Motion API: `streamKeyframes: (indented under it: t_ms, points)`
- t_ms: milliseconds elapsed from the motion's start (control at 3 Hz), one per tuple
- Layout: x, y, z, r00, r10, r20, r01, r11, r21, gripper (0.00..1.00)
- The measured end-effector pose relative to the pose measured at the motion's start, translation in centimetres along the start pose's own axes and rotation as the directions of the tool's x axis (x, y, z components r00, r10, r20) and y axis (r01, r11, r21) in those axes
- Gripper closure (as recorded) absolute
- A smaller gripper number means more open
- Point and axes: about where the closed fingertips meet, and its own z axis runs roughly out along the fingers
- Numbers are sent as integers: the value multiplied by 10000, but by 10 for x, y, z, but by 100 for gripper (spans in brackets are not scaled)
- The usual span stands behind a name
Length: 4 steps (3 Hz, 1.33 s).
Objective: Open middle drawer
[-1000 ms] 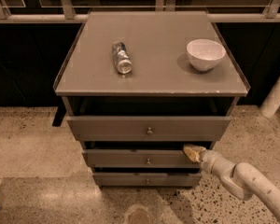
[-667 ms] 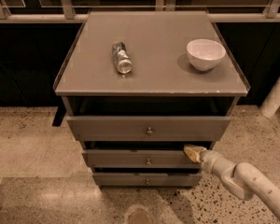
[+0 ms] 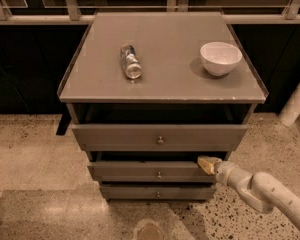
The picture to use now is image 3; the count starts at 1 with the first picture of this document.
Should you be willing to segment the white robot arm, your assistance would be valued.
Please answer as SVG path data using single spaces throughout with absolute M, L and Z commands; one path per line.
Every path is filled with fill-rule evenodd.
M 252 174 L 216 157 L 199 156 L 197 164 L 218 183 L 233 189 L 254 210 L 267 214 L 277 208 L 300 231 L 300 198 L 272 175 Z

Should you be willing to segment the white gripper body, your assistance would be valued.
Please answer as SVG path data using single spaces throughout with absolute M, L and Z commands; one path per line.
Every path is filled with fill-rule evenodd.
M 238 183 L 238 177 L 235 174 L 238 166 L 229 161 L 222 161 L 215 165 L 215 178 L 218 183 L 224 186 L 235 186 Z

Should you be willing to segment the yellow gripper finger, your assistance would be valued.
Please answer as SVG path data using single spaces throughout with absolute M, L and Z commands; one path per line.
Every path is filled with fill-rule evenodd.
M 220 158 L 210 157 L 210 156 L 199 156 L 197 159 L 198 166 L 207 175 L 214 175 L 215 174 L 215 165 L 220 162 L 221 162 Z

